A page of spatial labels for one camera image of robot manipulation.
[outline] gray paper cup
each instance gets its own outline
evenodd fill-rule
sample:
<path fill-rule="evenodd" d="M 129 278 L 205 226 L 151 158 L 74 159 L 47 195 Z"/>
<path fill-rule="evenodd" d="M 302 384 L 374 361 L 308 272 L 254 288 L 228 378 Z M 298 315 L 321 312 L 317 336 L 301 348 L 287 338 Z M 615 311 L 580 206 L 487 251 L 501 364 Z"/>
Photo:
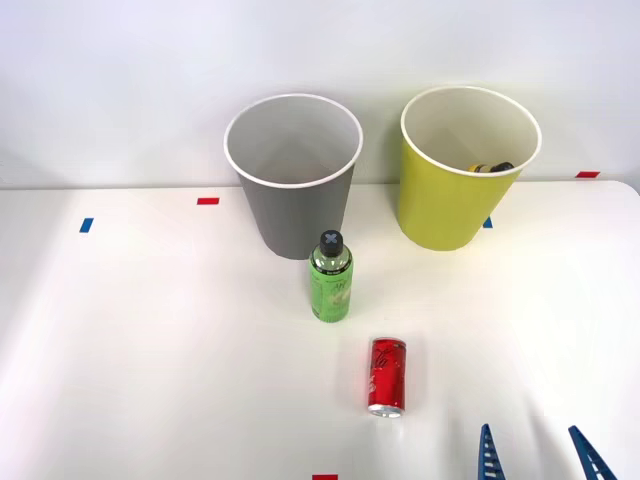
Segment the gray paper cup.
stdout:
<path fill-rule="evenodd" d="M 302 260 L 325 230 L 340 230 L 362 128 L 345 107 L 278 95 L 240 112 L 224 136 L 258 230 L 277 255 Z"/>

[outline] cup rim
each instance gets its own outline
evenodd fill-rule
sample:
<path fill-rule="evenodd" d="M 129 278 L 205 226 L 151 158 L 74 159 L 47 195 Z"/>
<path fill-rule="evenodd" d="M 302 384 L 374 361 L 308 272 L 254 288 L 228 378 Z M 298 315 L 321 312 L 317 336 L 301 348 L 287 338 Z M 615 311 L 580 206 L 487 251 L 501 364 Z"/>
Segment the cup rim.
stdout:
<path fill-rule="evenodd" d="M 233 128 L 233 126 L 235 125 L 235 123 L 240 119 L 240 117 L 242 115 L 244 115 L 245 113 L 247 113 L 249 110 L 257 107 L 260 104 L 266 103 L 266 102 L 270 102 L 273 100 L 277 100 L 277 99 L 281 99 L 281 98 L 287 98 L 287 97 L 303 97 L 303 98 L 312 98 L 314 100 L 320 100 L 326 103 L 329 103 L 331 105 L 333 105 L 334 107 L 338 107 L 340 110 L 342 110 L 344 113 L 347 114 L 347 116 L 353 121 L 353 123 L 355 124 L 357 130 L 358 130 L 358 147 L 356 148 L 355 153 L 353 154 L 353 157 L 351 158 L 351 160 L 349 160 L 349 162 L 347 162 L 347 164 L 342 167 L 340 170 L 338 170 L 337 172 L 332 173 L 331 175 L 327 176 L 327 177 L 323 177 L 320 178 L 318 180 L 313 180 L 312 182 L 305 182 L 305 183 L 276 183 L 276 182 L 269 182 L 267 180 L 263 180 L 261 178 L 255 177 L 253 175 L 250 175 L 249 173 L 245 172 L 242 168 L 240 168 L 238 166 L 238 164 L 236 164 L 236 162 L 233 161 L 233 158 L 231 157 L 231 153 L 229 152 L 229 134 L 231 133 L 231 129 Z M 358 121 L 358 118 L 344 105 L 336 102 L 335 100 L 331 100 L 330 98 L 326 98 L 326 97 L 322 97 L 320 95 L 314 95 L 311 93 L 284 93 L 284 94 L 280 94 L 280 95 L 272 95 L 270 97 L 266 97 L 266 98 L 262 98 L 250 105 L 248 105 L 247 107 L 243 108 L 238 114 L 236 114 L 235 117 L 233 117 L 233 120 L 231 120 L 231 122 L 229 123 L 229 125 L 227 125 L 227 129 L 224 132 L 224 154 L 227 157 L 227 161 L 229 162 L 229 164 L 231 164 L 231 166 L 233 167 L 233 169 L 240 175 L 242 175 L 243 177 L 245 177 L 248 180 L 251 180 L 254 183 L 258 183 L 260 185 L 264 185 L 265 187 L 271 187 L 271 188 L 281 188 L 281 189 L 301 189 L 301 188 L 309 188 L 309 187 L 315 187 L 317 185 L 322 185 L 324 183 L 328 183 L 331 180 L 338 178 L 339 176 L 341 176 L 343 173 L 345 173 L 346 171 L 348 171 L 351 167 L 353 167 L 353 165 L 356 163 L 357 158 L 360 156 L 360 152 L 362 151 L 362 145 L 364 143 L 364 134 L 362 131 L 362 126 L 360 125 L 360 122 Z"/>
<path fill-rule="evenodd" d="M 531 154 L 531 156 L 525 162 L 523 162 L 522 164 L 518 165 L 515 168 L 512 168 L 510 170 L 505 170 L 502 172 L 493 172 L 493 173 L 476 173 L 476 172 L 468 172 L 465 170 L 458 170 L 457 168 L 450 167 L 448 165 L 445 165 L 444 163 L 440 163 L 434 160 L 433 158 L 429 157 L 426 153 L 420 150 L 413 143 L 413 141 L 411 140 L 411 137 L 409 137 L 409 134 L 407 133 L 407 129 L 405 126 L 405 119 L 406 119 L 407 112 L 409 111 L 409 108 L 411 108 L 411 106 L 415 102 L 417 102 L 418 100 L 420 100 L 422 97 L 426 95 L 429 95 L 434 92 L 442 91 L 442 90 L 477 90 L 483 93 L 488 93 L 490 95 L 493 95 L 494 97 L 501 98 L 502 100 L 506 100 L 507 102 L 515 106 L 518 110 L 524 113 L 524 115 L 529 119 L 529 121 L 531 122 L 531 124 L 534 126 L 536 130 L 536 137 L 537 137 L 536 148 Z M 400 117 L 400 128 L 402 129 L 402 136 L 404 137 L 405 141 L 409 144 L 411 149 L 414 152 L 416 152 L 418 155 L 420 155 L 423 159 L 435 165 L 436 167 L 440 167 L 448 172 L 455 173 L 457 175 L 466 175 L 467 177 L 475 177 L 475 178 L 506 177 L 508 175 L 513 175 L 514 173 L 519 173 L 520 171 L 522 171 L 522 169 L 524 169 L 524 167 L 526 167 L 531 162 L 533 162 L 533 160 L 538 155 L 538 152 L 540 152 L 540 148 L 542 147 L 542 132 L 540 131 L 540 125 L 538 125 L 537 120 L 531 114 L 531 112 L 529 112 L 529 110 L 524 108 L 522 105 L 520 105 L 518 102 L 516 102 L 512 98 L 507 97 L 506 95 L 503 95 L 493 90 L 489 90 L 488 88 L 476 87 L 472 85 L 446 85 L 442 87 L 430 88 L 429 90 L 425 90 L 424 92 L 417 94 L 415 97 L 413 97 L 409 101 L 409 103 L 407 103 L 407 105 L 404 107 L 404 110 L 402 110 L 402 116 Z"/>

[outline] green plastic bottle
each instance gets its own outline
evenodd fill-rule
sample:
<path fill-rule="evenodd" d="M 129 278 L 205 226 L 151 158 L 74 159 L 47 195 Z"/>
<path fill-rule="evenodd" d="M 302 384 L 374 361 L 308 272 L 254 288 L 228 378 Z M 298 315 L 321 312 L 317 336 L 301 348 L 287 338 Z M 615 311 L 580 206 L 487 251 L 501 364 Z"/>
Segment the green plastic bottle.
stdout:
<path fill-rule="evenodd" d="M 327 230 L 309 257 L 311 308 L 323 322 L 342 320 L 349 312 L 353 256 L 337 230 Z"/>

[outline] red soda can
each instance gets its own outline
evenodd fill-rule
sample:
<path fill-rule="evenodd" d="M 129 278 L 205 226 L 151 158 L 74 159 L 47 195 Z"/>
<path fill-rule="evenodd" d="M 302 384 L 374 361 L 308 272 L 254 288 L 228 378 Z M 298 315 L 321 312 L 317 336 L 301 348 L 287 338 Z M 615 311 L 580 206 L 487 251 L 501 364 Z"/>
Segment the red soda can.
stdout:
<path fill-rule="evenodd" d="M 376 338 L 371 346 L 369 413 L 397 418 L 404 413 L 407 345 L 397 338 Z"/>

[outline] yellow paper cup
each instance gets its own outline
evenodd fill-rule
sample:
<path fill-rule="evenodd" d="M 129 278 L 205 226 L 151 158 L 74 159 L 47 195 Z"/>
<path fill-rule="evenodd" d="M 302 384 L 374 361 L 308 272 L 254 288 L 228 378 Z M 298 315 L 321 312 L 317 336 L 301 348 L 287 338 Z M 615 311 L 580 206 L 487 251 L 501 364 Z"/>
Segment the yellow paper cup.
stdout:
<path fill-rule="evenodd" d="M 542 141 L 538 123 L 522 105 L 479 87 L 423 92 L 407 104 L 400 123 L 398 222 L 407 237 L 432 250 L 469 243 Z M 514 168 L 468 171 L 502 162 Z"/>

